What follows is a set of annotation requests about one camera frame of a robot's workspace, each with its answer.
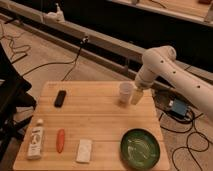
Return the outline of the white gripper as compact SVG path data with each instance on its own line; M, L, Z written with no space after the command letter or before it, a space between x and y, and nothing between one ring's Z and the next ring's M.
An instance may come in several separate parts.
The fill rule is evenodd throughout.
M131 104L132 105L137 105L138 102L141 100L141 98L143 97L143 90L142 89L148 89L149 86L146 82L144 82L143 80L136 78L135 79L135 85L136 85L136 89L133 90L132 93L132 98L131 98Z

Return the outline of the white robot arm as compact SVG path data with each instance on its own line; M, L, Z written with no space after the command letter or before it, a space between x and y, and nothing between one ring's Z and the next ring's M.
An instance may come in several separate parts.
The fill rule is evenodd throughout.
M162 77L213 121L213 85L179 67L175 59L176 50L172 46L145 50L143 65L135 77L137 90L149 89L157 77Z

